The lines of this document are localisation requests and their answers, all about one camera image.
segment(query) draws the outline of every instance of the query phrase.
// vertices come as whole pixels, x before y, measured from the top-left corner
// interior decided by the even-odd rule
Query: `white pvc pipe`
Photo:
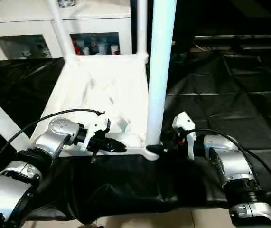
[[[137,0],[137,54],[147,54],[147,0]]]
[[[2,137],[8,141],[18,131],[20,131],[20,128],[0,107],[0,134]],[[22,133],[11,143],[11,145],[17,151],[21,151],[30,145],[30,139],[26,136],[26,134]]]
[[[61,20],[57,0],[47,0],[47,1],[48,1],[49,9],[54,18],[55,34],[58,38],[59,44],[64,53],[65,60],[71,59],[71,58],[73,60],[77,60],[75,50],[71,41],[71,37],[69,36],[69,33],[65,30],[64,24]]]
[[[149,105],[146,144],[159,144],[177,0],[157,0],[153,6]]]

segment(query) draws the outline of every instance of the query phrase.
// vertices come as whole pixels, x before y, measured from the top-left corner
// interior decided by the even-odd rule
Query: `white bracket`
[[[173,123],[172,123],[173,129],[182,128],[185,131],[195,129],[196,125],[191,120],[191,118],[187,115],[186,112],[182,112],[178,114],[176,117],[174,117]],[[196,140],[196,133],[191,132],[187,135],[187,141],[188,141],[188,156],[190,159],[194,159],[194,153],[193,153],[193,146],[194,141]]]

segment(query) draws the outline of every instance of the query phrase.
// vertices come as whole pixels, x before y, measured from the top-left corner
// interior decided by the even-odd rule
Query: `black tablecloth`
[[[45,77],[58,77],[54,71]],[[198,53],[182,64],[172,63],[164,130],[182,111],[197,127],[231,135],[271,168],[271,51]],[[36,209],[28,219],[77,218],[88,223],[106,215],[227,206],[217,172],[204,159],[189,161],[170,154],[157,161],[136,155],[101,156],[95,164],[89,159],[59,158],[39,187]],[[271,197],[270,175],[252,162]]]

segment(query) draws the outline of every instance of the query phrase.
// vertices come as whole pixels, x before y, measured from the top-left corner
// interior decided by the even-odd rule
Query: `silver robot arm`
[[[178,130],[178,144],[189,142],[183,131],[194,129],[194,123],[186,113],[179,114],[173,128]],[[236,227],[271,227],[271,207],[265,202],[261,190],[247,159],[230,140],[220,135],[196,137],[188,143],[189,158],[204,156],[218,170],[221,185],[226,195],[229,215]]]
[[[39,136],[25,151],[19,151],[0,172],[0,227],[18,228],[31,210],[31,201],[41,180],[61,153],[64,145],[83,143],[86,149],[97,153],[99,149],[124,151],[124,145],[105,138],[110,121],[93,124],[93,129],[66,118],[53,119],[45,133]]]

